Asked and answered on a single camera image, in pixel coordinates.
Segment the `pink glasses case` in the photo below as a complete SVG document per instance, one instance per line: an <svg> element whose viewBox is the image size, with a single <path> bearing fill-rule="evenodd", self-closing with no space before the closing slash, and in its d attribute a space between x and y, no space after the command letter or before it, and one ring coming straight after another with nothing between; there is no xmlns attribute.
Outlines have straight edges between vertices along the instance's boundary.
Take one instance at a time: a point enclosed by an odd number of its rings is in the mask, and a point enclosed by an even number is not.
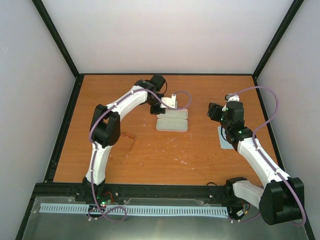
<svg viewBox="0 0 320 240"><path fill-rule="evenodd" d="M186 132L188 130L188 110L169 110L157 115L155 129L162 132Z"/></svg>

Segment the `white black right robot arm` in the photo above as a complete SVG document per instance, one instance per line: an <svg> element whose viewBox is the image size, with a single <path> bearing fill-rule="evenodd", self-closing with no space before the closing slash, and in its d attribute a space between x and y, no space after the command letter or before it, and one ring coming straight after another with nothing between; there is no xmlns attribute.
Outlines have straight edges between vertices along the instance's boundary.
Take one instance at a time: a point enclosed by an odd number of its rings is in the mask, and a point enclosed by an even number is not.
<svg viewBox="0 0 320 240"><path fill-rule="evenodd" d="M282 170L266 153L255 133L245 126L243 103L229 99L225 105L211 102L207 116L220 123L226 141L232 145L259 177L262 187L238 177L228 185L233 195L259 210L262 219L270 226L285 222L304 225L307 220L304 209L304 184Z"/></svg>

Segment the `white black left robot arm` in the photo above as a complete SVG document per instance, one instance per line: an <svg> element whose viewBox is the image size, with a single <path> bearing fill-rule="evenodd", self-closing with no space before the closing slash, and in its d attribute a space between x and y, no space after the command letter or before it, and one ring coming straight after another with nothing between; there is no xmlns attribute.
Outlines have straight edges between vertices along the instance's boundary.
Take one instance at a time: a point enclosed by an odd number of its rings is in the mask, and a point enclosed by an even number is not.
<svg viewBox="0 0 320 240"><path fill-rule="evenodd" d="M104 195L106 180L106 166L112 147L121 136L121 121L134 108L149 104L153 115L164 113L161 108L160 93L163 86L167 86L165 78L154 74L150 80L138 80L133 87L116 101L103 105L98 104L93 112L90 125L89 140L92 153L88 171L83 178L83 185L87 189L86 195L92 201L99 201Z"/></svg>

